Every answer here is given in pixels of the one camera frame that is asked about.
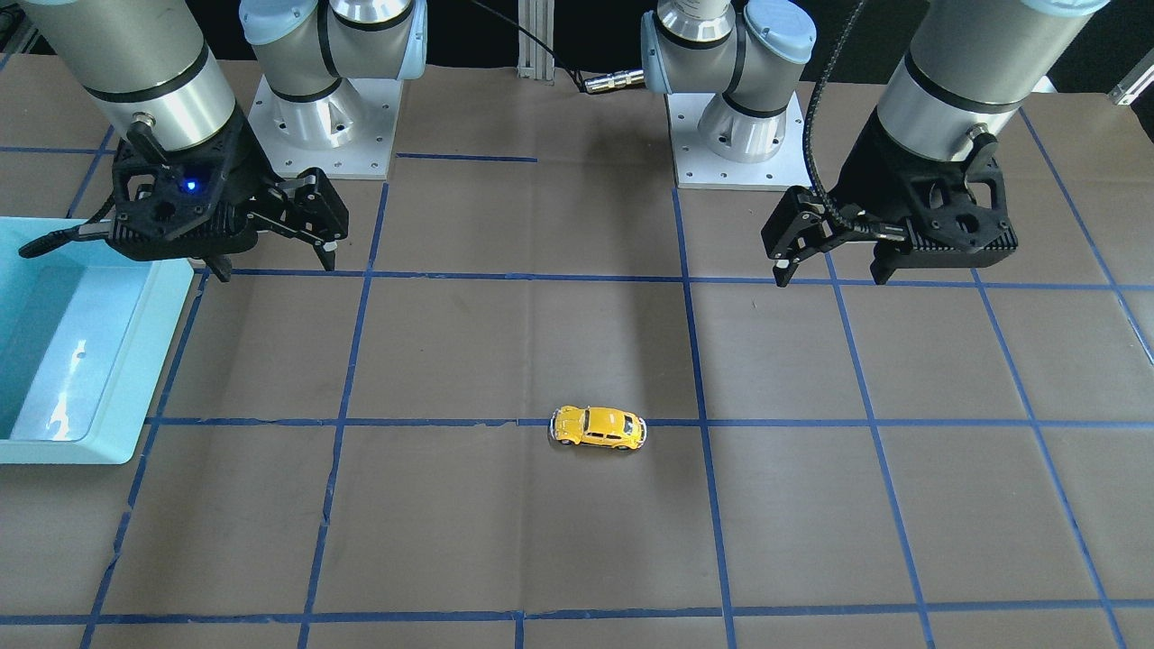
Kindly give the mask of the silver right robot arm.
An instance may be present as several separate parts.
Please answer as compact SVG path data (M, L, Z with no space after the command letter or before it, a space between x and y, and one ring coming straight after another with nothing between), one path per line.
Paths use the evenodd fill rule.
M364 81L420 79L425 1L243 1L243 39L271 99L260 135L185 1L23 1L21 8L119 136L110 196L70 227L25 243L44 256L106 243L133 261L197 260L227 282L260 234L304 243L322 270L350 233L334 187L379 143Z

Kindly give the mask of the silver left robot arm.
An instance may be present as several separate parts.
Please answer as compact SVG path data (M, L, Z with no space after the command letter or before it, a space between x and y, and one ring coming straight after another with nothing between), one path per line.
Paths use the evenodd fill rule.
M981 270L1019 240L996 161L999 133L1102 1L932 1L833 187L812 152L820 94L865 3L845 21L802 124L807 186L792 186L760 239L779 288L808 259L872 243L870 274ZM698 127L710 151L759 163L775 154L814 20L790 1L659 1L640 21L649 90L710 95Z

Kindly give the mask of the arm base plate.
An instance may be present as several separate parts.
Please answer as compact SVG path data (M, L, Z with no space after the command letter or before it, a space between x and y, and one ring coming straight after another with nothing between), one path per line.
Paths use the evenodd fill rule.
M780 192L811 182L796 94L769 118L739 114L710 92L670 94L666 103L679 188Z
M330 179L384 181L404 85L399 79L344 79L325 98L294 103L261 79L248 119L283 178L319 167Z

